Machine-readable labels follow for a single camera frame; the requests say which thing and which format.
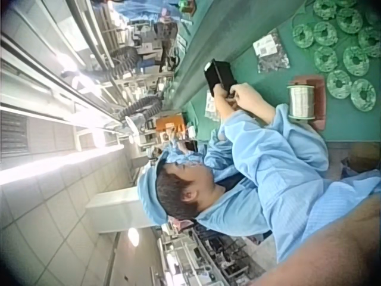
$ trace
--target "blue hood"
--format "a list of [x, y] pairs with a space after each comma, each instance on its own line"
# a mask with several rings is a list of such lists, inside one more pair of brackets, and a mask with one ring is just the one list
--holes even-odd
[[140, 176], [138, 181], [138, 195], [143, 204], [143, 209], [148, 218], [151, 219], [156, 225], [162, 225], [168, 222], [168, 216], [156, 194], [156, 178], [157, 166], [159, 162], [166, 160], [169, 155], [168, 151], [164, 151], [159, 157], [155, 166], [150, 167], [143, 175]]

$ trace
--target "dark hair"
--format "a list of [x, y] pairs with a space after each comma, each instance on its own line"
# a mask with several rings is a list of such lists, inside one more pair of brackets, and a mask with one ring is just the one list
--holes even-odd
[[183, 192], [192, 183], [180, 179], [175, 174], [168, 174], [164, 164], [158, 166], [156, 178], [157, 198], [167, 215], [178, 220], [197, 217], [197, 203], [186, 203], [182, 200]]

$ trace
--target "green anti-static mat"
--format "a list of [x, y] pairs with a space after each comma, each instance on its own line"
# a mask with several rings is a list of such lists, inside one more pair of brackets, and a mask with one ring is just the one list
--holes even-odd
[[[364, 19], [363, 26], [369, 26], [365, 16], [364, 7], [359, 4], [352, 6], [352, 8], [359, 11]], [[290, 18], [287, 22], [278, 27], [280, 39], [283, 47], [288, 54], [291, 68], [274, 71], [267, 74], [259, 74], [257, 70], [257, 58], [254, 49], [250, 48], [244, 52], [239, 58], [232, 62], [233, 75], [238, 82], [248, 82], [253, 85], [262, 96], [271, 104], [289, 103], [289, 94], [287, 86], [289, 82], [299, 75], [306, 74], [323, 74], [327, 77], [327, 73], [321, 73], [314, 64], [314, 51], [320, 47], [316, 42], [307, 49], [299, 48], [295, 45], [292, 37], [293, 27], [299, 24], [307, 24], [313, 28], [322, 19], [313, 13], [312, 5], [305, 9], [305, 14], [298, 14], [294, 17], [293, 21]], [[336, 70], [343, 70], [347, 72], [343, 64], [343, 52], [349, 46], [358, 46], [358, 35], [349, 35], [343, 32], [338, 26], [336, 19], [329, 20], [337, 33], [338, 42], [331, 47], [336, 51], [338, 56], [338, 66]], [[329, 94], [327, 91], [327, 124], [323, 137], [327, 141], [379, 141], [380, 114], [380, 58], [370, 58], [370, 65], [368, 73], [361, 77], [367, 79], [375, 88], [377, 98], [374, 108], [368, 112], [362, 112], [355, 107], [350, 97], [345, 99], [337, 99]], [[355, 82], [359, 77], [349, 75], [351, 82]], [[199, 120], [198, 133], [201, 139], [208, 139], [210, 132], [213, 128], [218, 126], [217, 123], [204, 119], [205, 103], [206, 103], [206, 89], [200, 91], [192, 99], [191, 103]]]

